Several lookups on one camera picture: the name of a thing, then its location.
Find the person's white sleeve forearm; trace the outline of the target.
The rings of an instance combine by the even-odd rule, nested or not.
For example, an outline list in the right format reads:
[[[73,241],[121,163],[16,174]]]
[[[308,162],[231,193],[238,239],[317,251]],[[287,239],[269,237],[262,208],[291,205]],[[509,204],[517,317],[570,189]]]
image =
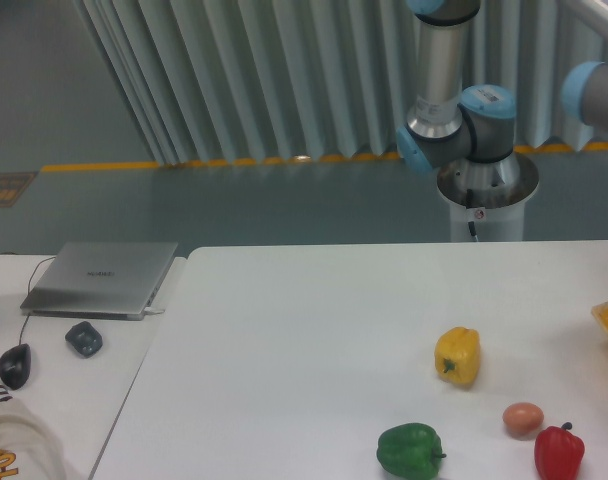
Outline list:
[[[21,400],[0,385],[0,480],[65,477],[55,436]]]

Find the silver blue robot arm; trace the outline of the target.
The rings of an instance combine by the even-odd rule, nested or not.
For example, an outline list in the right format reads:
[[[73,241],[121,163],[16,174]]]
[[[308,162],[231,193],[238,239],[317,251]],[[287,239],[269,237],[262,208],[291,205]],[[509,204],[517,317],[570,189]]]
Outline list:
[[[493,162],[571,117],[608,136],[608,1],[411,1],[414,102],[397,131],[417,171]]]

